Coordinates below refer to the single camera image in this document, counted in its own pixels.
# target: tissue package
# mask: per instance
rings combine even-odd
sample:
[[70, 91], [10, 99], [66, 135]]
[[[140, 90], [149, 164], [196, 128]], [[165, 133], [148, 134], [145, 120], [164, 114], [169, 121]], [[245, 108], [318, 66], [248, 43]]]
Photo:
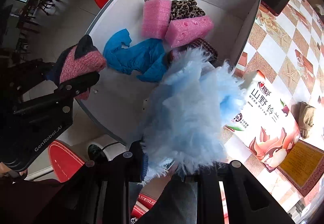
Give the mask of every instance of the tissue package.
[[298, 141], [299, 127], [288, 106], [259, 70], [248, 72], [243, 78], [246, 104], [226, 127], [271, 172]]

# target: feather duster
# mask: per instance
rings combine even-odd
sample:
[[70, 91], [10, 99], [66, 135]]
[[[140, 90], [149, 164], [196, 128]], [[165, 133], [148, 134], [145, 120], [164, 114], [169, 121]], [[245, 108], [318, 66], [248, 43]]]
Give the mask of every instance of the feather duster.
[[145, 182], [166, 173], [171, 161], [193, 174], [200, 165], [226, 158], [221, 129], [244, 106], [242, 80], [227, 62], [214, 68], [203, 50], [188, 49], [173, 62], [148, 99], [138, 128], [148, 155]]

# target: patterned tablecloth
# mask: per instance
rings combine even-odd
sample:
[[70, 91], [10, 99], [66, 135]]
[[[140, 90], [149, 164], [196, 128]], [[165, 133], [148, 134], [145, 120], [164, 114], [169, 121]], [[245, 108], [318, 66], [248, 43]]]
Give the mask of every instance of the patterned tablecloth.
[[[290, 0], [277, 17], [260, 5], [236, 74], [260, 70], [290, 109], [300, 101], [323, 108], [323, 28], [306, 0]], [[228, 160], [241, 161], [286, 211], [302, 198], [278, 169], [269, 173], [231, 132], [224, 130], [223, 140]], [[320, 136], [307, 141], [324, 149]]]

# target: pink foam block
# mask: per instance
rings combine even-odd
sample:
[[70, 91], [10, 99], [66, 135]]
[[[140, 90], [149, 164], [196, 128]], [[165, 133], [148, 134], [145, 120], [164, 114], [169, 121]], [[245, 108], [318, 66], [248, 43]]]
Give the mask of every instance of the pink foam block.
[[172, 20], [165, 40], [172, 48], [180, 47], [199, 37], [204, 38], [213, 27], [209, 16]]
[[169, 25], [171, 0], [149, 0], [144, 3], [142, 36], [163, 39]]

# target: leopard print fabric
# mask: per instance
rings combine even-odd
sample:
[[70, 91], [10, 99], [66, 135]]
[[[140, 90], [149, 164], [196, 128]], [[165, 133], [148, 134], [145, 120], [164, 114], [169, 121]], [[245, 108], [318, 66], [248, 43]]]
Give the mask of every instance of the leopard print fabric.
[[204, 16], [206, 13], [199, 7], [195, 0], [172, 0], [170, 19], [185, 19]]

